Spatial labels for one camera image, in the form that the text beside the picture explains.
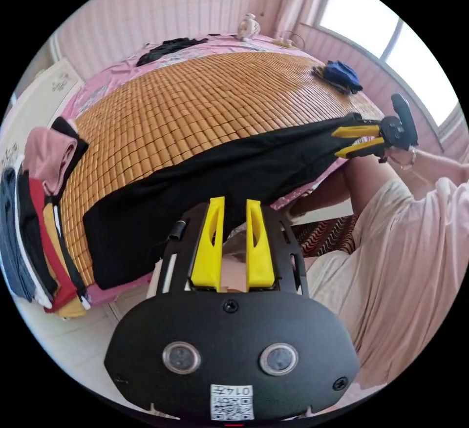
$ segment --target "cabinet door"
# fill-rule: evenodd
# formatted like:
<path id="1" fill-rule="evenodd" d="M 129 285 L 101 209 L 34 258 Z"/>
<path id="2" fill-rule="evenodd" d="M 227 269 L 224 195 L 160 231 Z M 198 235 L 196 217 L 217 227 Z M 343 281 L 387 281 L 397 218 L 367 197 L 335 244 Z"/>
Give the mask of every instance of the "cabinet door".
<path id="1" fill-rule="evenodd" d="M 67 59 L 61 59 L 38 75 L 1 124 L 0 169 L 14 163 L 18 153 L 24 152 L 29 132 L 34 127 L 52 124 L 83 83 Z"/>

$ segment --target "window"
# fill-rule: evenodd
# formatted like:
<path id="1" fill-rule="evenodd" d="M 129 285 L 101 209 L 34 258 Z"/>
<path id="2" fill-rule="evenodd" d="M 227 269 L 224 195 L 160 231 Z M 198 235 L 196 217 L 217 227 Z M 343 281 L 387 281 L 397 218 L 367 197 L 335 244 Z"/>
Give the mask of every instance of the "window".
<path id="1" fill-rule="evenodd" d="M 406 23 L 386 63 L 412 88 L 440 126 L 458 98 L 435 56 Z"/>
<path id="2" fill-rule="evenodd" d="M 308 23 L 357 44 L 413 92 L 439 127 L 458 103 L 449 79 L 424 42 L 380 0 L 317 0 Z"/>
<path id="3" fill-rule="evenodd" d="M 328 0 L 319 24 L 379 58 L 398 21 L 399 17 L 379 0 Z"/>

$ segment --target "qr code sticker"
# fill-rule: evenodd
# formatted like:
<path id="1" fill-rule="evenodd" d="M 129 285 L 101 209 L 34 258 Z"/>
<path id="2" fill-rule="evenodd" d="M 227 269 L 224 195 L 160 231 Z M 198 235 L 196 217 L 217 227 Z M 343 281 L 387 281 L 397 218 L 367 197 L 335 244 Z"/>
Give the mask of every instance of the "qr code sticker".
<path id="1" fill-rule="evenodd" d="M 210 386 L 212 420 L 253 420 L 252 386 Z"/>

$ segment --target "pink shirt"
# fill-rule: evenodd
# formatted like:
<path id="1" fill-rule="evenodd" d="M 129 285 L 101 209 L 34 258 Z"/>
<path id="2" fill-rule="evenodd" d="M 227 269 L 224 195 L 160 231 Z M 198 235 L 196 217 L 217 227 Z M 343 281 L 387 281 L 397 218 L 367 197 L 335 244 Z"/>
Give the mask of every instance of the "pink shirt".
<path id="1" fill-rule="evenodd" d="M 361 388 L 401 374 L 446 317 L 469 263 L 469 184 L 440 179 L 415 201 L 397 180 L 360 215 L 356 251 L 334 251 L 308 269 L 309 295 L 347 327 Z"/>

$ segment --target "pink towel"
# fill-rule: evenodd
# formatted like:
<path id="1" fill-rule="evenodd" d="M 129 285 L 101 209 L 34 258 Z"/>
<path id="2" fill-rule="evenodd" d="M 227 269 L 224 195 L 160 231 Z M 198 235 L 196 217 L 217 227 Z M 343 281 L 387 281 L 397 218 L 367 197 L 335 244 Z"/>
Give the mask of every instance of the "pink towel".
<path id="1" fill-rule="evenodd" d="M 24 148 L 23 170 L 42 181 L 47 195 L 57 195 L 64 173 L 77 148 L 77 141 L 53 129 L 36 127 L 28 135 Z"/>

